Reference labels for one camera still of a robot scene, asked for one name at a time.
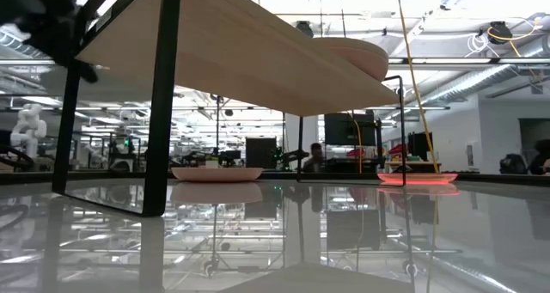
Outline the black bag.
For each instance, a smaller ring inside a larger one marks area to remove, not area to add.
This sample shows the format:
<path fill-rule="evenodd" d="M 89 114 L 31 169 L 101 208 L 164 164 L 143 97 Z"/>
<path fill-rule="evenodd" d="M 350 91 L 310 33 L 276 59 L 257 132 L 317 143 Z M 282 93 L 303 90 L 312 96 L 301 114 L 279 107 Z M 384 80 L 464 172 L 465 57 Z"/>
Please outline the black bag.
<path fill-rule="evenodd" d="M 528 169 L 521 155 L 507 154 L 499 162 L 499 172 L 501 174 L 526 174 Z"/>

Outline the black ceiling device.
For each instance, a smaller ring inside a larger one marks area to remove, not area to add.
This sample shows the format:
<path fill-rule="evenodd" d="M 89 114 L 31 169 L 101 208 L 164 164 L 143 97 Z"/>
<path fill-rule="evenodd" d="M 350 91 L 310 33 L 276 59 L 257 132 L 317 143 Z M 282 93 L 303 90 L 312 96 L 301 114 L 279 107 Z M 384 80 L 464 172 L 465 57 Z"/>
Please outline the black ceiling device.
<path fill-rule="evenodd" d="M 307 35 L 309 38 L 315 37 L 314 31 L 312 30 L 309 21 L 298 21 L 296 23 L 296 29 Z"/>

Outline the silver ceiling duct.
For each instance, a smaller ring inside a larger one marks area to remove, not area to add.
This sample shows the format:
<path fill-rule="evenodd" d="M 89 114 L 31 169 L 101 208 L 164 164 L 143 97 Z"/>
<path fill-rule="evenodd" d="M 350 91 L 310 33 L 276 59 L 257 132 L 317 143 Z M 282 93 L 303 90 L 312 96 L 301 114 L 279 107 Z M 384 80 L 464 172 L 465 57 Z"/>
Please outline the silver ceiling duct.
<path fill-rule="evenodd" d="M 483 70 L 468 72 L 425 95 L 421 100 L 421 104 L 428 105 L 436 101 L 451 101 L 468 96 L 511 79 L 520 73 L 521 66 L 542 65 L 543 58 L 548 59 L 548 63 L 550 64 L 550 34 L 529 42 L 520 47 L 518 51 L 526 58 L 538 58 L 540 61 L 534 63 L 520 61 L 511 64 L 497 63 Z"/>

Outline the black office chair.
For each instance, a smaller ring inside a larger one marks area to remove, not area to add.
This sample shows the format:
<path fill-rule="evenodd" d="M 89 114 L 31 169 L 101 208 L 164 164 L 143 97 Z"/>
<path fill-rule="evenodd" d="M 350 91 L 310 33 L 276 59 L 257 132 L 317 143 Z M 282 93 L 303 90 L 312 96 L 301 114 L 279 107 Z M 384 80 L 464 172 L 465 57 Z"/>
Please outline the black office chair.
<path fill-rule="evenodd" d="M 22 171 L 34 166 L 30 156 L 11 146 L 10 132 L 6 130 L 0 130 L 0 163 Z"/>

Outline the white building pillar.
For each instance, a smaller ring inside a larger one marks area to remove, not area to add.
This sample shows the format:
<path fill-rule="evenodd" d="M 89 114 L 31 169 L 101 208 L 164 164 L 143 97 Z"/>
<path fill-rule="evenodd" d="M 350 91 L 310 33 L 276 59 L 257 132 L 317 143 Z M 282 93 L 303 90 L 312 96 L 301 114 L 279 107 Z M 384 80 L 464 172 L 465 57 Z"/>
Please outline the white building pillar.
<path fill-rule="evenodd" d="M 297 173 L 303 174 L 303 164 L 310 158 L 310 145 L 319 142 L 318 116 L 299 117 L 287 113 L 285 121 L 285 146 L 288 151 L 303 150 L 309 153 L 309 157 L 298 160 L 290 167 Z"/>

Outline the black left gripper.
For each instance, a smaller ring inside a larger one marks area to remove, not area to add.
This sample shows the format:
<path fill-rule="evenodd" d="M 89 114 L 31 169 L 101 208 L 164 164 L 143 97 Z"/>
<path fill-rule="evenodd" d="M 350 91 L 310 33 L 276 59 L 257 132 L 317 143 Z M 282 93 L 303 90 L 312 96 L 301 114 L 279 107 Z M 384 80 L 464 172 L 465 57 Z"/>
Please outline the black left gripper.
<path fill-rule="evenodd" d="M 44 14 L 31 14 L 30 26 L 25 33 L 30 37 L 24 41 L 56 64 L 67 67 L 70 63 L 70 44 L 80 6 L 76 0 L 40 0 L 46 7 Z M 88 83 L 98 82 L 95 67 L 80 63 L 79 76 Z"/>

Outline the wooden desk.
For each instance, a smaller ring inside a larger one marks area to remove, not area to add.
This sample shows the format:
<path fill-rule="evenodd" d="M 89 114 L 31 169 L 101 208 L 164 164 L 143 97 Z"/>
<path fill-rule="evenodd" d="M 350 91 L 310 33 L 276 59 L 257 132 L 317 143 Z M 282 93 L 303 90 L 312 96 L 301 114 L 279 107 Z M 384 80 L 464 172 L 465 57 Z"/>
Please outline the wooden desk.
<path fill-rule="evenodd" d="M 388 172 L 393 172 L 398 167 L 402 166 L 402 162 L 385 162 L 384 169 Z M 406 162 L 406 166 L 414 173 L 435 173 L 435 167 L 432 162 Z"/>

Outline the black table edge rail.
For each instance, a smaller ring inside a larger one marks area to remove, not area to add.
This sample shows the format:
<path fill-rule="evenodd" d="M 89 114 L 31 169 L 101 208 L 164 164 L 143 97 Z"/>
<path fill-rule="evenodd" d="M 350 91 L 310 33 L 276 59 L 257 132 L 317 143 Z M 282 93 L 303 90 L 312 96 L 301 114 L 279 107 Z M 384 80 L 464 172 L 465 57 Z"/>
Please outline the black table edge rail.
<path fill-rule="evenodd" d="M 0 186 L 52 182 L 53 172 L 0 173 Z M 70 171 L 67 180 L 144 179 L 145 173 L 111 171 Z M 264 172 L 259 180 L 294 180 L 296 173 Z M 302 174 L 302 180 L 379 180 L 377 174 L 326 173 Z M 550 176 L 527 174 L 458 174 L 456 181 L 488 182 L 550 187 Z"/>

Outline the small black monitor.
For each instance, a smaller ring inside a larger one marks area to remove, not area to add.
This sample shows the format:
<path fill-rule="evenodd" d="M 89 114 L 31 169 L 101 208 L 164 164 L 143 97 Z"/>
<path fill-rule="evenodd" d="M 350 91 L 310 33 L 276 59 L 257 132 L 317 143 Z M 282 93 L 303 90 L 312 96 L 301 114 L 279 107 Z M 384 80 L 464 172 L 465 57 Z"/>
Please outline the small black monitor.
<path fill-rule="evenodd" d="M 407 151 L 412 156 L 418 156 L 425 162 L 431 160 L 431 152 L 424 132 L 410 132 L 407 135 Z"/>

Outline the large black monitor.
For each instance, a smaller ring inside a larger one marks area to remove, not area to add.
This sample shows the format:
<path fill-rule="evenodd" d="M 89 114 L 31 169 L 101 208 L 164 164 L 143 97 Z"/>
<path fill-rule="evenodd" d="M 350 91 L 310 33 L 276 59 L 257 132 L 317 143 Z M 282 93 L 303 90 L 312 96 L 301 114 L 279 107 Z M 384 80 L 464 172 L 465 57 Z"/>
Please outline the large black monitor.
<path fill-rule="evenodd" d="M 374 146 L 376 124 L 372 111 L 324 115 L 325 143 L 328 145 Z"/>

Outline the black stand pole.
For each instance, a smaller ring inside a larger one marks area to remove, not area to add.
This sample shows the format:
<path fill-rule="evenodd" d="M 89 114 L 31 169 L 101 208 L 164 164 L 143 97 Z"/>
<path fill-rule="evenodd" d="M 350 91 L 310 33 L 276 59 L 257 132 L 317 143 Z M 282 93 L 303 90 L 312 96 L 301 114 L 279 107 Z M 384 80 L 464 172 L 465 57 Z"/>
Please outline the black stand pole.
<path fill-rule="evenodd" d="M 216 100 L 216 145 L 213 150 L 215 156 L 219 155 L 219 131 L 220 131 L 220 108 L 223 98 L 220 95 L 215 95 Z"/>

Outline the person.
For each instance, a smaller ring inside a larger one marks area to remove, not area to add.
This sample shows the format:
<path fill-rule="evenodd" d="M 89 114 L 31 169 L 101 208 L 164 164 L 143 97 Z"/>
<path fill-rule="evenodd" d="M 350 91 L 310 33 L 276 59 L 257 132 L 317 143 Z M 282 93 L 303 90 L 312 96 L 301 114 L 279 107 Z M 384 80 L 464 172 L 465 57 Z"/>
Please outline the person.
<path fill-rule="evenodd" d="M 315 174 L 325 172 L 326 161 L 320 143 L 312 143 L 310 145 L 310 158 L 303 164 L 302 170 L 304 173 Z"/>
<path fill-rule="evenodd" d="M 550 139 L 542 139 L 535 143 L 537 155 L 529 164 L 529 172 L 533 175 L 544 175 L 550 170 Z"/>

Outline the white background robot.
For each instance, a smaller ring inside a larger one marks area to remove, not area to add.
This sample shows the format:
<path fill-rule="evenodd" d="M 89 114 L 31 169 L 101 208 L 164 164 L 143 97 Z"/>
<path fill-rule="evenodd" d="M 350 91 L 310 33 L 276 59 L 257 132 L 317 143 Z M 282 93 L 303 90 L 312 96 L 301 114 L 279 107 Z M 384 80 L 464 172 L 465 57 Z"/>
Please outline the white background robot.
<path fill-rule="evenodd" d="M 18 112 L 18 120 L 10 133 L 11 146 L 23 146 L 25 154 L 31 158 L 37 156 L 38 141 L 47 133 L 47 124 L 40 118 L 42 110 L 40 104 L 25 104 Z"/>

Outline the neon pink translucent plate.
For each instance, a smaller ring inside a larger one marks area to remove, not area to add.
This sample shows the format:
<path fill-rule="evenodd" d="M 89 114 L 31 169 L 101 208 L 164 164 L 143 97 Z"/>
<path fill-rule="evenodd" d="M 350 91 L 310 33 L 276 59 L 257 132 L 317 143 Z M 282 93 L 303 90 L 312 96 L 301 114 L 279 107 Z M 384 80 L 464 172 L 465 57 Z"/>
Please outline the neon pink translucent plate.
<path fill-rule="evenodd" d="M 377 177 L 393 185 L 445 185 L 453 182 L 458 174 L 435 173 L 379 173 Z"/>

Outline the black equipment box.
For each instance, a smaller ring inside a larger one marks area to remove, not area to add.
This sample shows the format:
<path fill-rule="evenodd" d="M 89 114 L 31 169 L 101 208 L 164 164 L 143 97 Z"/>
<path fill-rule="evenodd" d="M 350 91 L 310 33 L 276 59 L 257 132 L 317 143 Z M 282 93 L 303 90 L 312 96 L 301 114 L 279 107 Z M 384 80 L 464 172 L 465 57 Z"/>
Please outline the black equipment box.
<path fill-rule="evenodd" d="M 245 163 L 248 168 L 274 169 L 277 141 L 275 138 L 247 137 Z"/>

